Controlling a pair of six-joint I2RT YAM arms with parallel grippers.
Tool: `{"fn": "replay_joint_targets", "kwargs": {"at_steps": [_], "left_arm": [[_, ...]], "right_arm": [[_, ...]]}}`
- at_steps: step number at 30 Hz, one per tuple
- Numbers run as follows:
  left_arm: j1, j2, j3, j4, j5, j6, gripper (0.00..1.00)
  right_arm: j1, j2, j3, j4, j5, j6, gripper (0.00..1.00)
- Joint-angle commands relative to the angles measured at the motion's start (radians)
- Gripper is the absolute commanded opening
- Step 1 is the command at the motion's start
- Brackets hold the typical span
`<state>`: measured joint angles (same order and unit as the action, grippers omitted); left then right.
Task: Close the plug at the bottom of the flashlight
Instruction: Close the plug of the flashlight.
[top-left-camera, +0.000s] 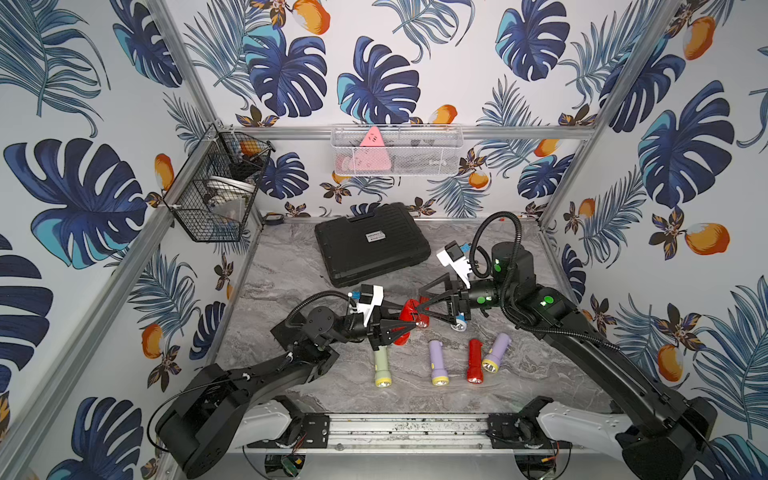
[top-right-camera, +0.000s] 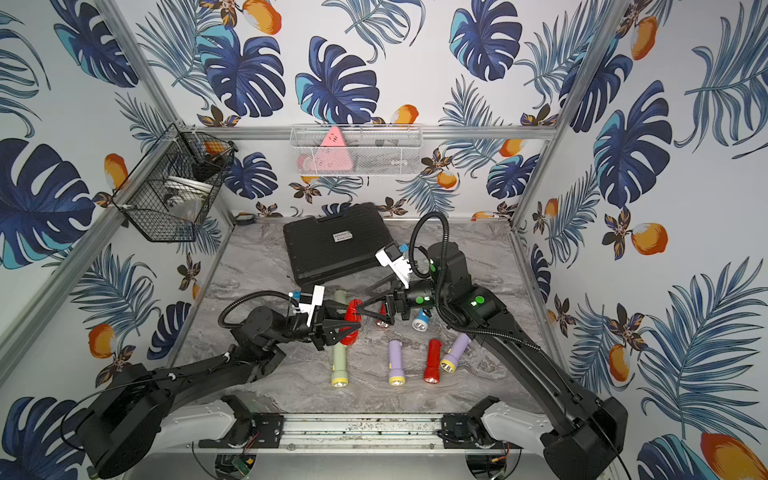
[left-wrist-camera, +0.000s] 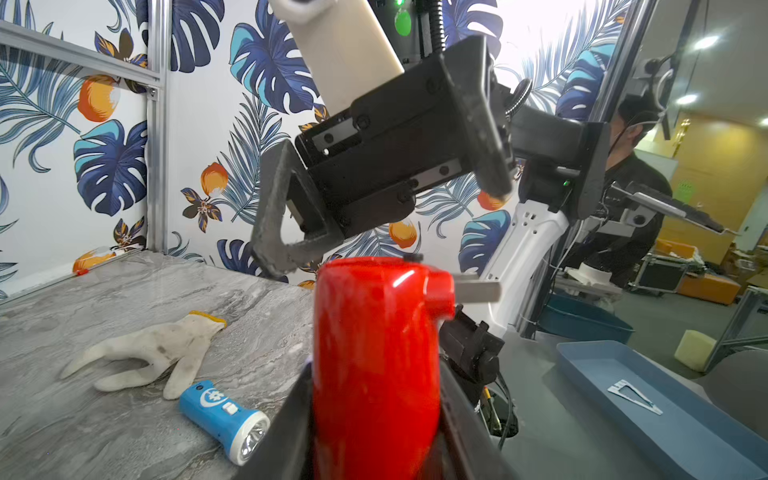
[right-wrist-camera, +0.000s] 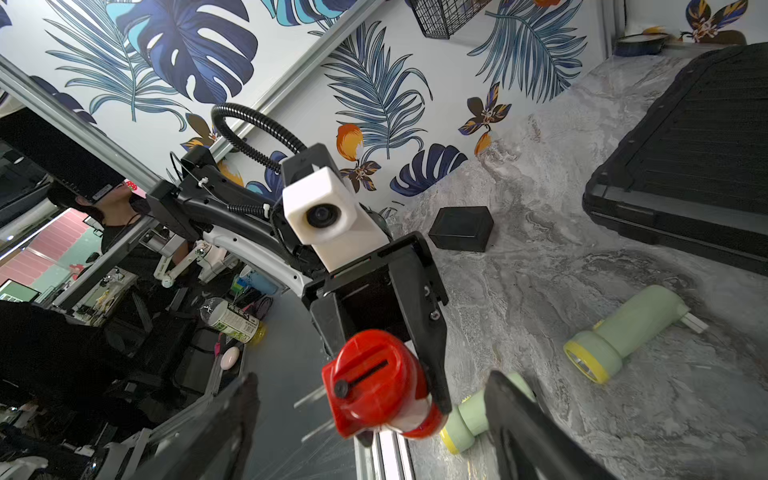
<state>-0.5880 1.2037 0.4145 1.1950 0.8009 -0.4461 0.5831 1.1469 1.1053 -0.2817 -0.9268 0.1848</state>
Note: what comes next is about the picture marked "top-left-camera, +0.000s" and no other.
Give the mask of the blue flashlight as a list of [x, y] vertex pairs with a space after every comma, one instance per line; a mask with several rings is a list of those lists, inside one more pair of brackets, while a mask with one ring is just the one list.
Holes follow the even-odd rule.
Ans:
[[461, 317], [457, 317], [452, 325], [452, 329], [457, 332], [465, 332], [467, 327], [467, 322]]

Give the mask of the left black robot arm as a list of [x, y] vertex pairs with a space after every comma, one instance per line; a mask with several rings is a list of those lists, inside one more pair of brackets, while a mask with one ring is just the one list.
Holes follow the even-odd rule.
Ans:
[[313, 308], [292, 329], [286, 353], [249, 367], [223, 370], [204, 367], [155, 424], [155, 433], [183, 473], [196, 479], [211, 470], [233, 443], [250, 407], [327, 373], [338, 358], [334, 343], [367, 342], [375, 351], [416, 328], [413, 322], [387, 316], [380, 307], [368, 323], [362, 313], [339, 315], [326, 306]]

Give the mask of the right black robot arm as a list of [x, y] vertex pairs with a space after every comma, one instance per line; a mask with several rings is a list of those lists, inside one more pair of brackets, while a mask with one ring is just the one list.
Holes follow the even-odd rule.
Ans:
[[646, 374], [566, 295], [538, 284], [522, 233], [520, 218], [501, 211], [481, 223], [467, 249], [447, 244], [438, 256], [452, 270], [419, 289], [426, 301], [418, 312], [459, 330], [473, 310], [499, 309], [516, 328], [569, 358], [628, 417], [628, 427], [610, 435], [609, 443], [635, 476], [684, 478], [710, 445], [714, 406]]

